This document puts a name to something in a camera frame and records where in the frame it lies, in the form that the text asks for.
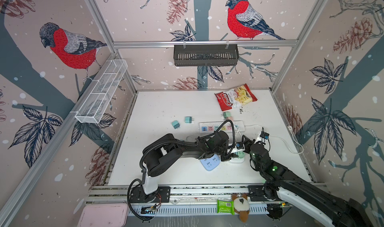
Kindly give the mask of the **light green usb charger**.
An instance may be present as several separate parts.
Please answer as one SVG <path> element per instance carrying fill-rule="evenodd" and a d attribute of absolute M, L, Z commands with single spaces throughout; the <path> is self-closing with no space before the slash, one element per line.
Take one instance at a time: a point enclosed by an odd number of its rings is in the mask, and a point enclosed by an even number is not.
<path fill-rule="evenodd" d="M 238 156 L 238 158 L 244 158 L 245 153 L 243 151 L 239 151 L 239 152 L 237 152 L 237 156 Z"/>

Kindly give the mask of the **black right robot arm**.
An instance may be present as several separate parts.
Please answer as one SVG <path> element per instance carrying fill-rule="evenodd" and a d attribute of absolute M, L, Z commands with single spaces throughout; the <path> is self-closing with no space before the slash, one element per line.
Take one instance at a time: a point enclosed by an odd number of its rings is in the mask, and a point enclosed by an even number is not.
<path fill-rule="evenodd" d="M 360 203 L 335 197 L 301 179 L 284 165 L 272 160 L 262 142 L 243 136 L 240 146 L 249 154 L 251 168 L 265 179 L 262 186 L 249 186 L 252 196 L 287 202 L 325 227 L 373 225 Z"/>

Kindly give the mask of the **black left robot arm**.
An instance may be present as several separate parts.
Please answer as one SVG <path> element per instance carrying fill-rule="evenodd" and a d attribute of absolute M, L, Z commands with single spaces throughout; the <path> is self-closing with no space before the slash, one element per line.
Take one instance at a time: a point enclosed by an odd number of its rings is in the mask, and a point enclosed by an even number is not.
<path fill-rule="evenodd" d="M 158 192 L 157 177 L 167 171 L 180 158 L 207 159 L 214 155 L 228 159 L 236 146 L 236 132 L 233 121 L 225 120 L 212 133 L 197 137 L 194 142 L 182 141 L 169 133 L 153 142 L 143 150 L 139 161 L 142 178 L 134 179 L 128 188 L 127 195 L 135 186 L 145 196 L 153 196 Z"/>

